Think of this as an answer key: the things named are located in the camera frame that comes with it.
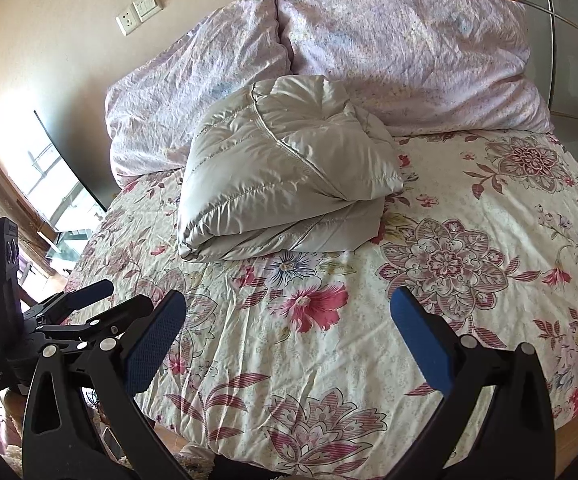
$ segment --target folded comforter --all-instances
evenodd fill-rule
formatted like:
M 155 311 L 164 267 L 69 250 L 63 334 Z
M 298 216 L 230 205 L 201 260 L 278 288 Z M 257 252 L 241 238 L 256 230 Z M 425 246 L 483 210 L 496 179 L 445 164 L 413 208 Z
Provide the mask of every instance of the folded comforter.
M 186 260 L 286 249 L 354 250 L 402 189 L 393 140 L 339 82 L 284 76 L 210 107 L 195 131 L 178 213 Z

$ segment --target wall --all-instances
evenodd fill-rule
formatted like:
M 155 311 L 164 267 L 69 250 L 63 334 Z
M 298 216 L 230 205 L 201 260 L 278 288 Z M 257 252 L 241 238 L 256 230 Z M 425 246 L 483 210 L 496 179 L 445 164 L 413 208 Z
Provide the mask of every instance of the wall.
M 124 37 L 132 0 L 0 0 L 0 139 L 37 110 L 77 176 L 108 205 L 118 191 L 104 124 L 107 87 L 232 0 L 163 0 Z

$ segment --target metal bolt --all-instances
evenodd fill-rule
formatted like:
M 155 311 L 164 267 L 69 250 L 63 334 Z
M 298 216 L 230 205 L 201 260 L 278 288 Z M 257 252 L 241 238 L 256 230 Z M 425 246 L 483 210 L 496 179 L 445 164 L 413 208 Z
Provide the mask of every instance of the metal bolt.
M 115 348 L 117 341 L 113 337 L 108 337 L 100 342 L 100 349 L 108 352 Z
M 56 350 L 58 350 L 58 348 L 54 345 L 45 346 L 45 348 L 43 348 L 43 357 L 51 357 L 56 353 Z
M 535 347 L 531 343 L 521 343 L 520 350 L 522 350 L 527 355 L 535 354 Z
M 460 338 L 460 344 L 464 348 L 476 348 L 478 346 L 478 340 L 474 336 L 465 334 Z

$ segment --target bed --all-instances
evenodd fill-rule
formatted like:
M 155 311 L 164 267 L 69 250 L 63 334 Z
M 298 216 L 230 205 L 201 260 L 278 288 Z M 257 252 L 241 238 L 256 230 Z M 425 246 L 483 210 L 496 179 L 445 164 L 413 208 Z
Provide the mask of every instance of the bed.
M 146 67 L 165 66 L 172 52 Z M 141 69 L 127 81 L 144 79 Z M 379 108 L 381 100 L 366 104 Z M 147 416 L 270 470 L 380 478 L 441 397 L 389 316 L 388 298 L 401 285 L 486 346 L 531 342 L 556 427 L 578 416 L 578 164 L 553 135 L 530 128 L 403 129 L 392 133 L 404 187 L 386 197 L 378 232 L 355 251 L 183 261 L 183 170 L 116 171 L 124 188 L 68 282 L 74 289 L 107 278 L 115 292 L 71 321 L 136 294 L 154 303 L 171 289 L 185 294 L 184 329 L 136 398 Z M 453 461 L 468 452 L 489 399 L 481 396 Z

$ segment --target pillow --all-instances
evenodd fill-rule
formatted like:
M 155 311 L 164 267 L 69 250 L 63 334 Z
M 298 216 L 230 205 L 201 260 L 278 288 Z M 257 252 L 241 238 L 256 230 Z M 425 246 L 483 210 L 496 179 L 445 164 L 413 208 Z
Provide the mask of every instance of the pillow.
M 524 9 L 509 0 L 278 0 L 295 74 L 342 80 L 394 135 L 548 132 L 524 76 Z
M 120 186 L 184 167 L 195 126 L 211 104 L 290 73 L 277 25 L 275 0 L 237 0 L 109 88 L 111 168 Z

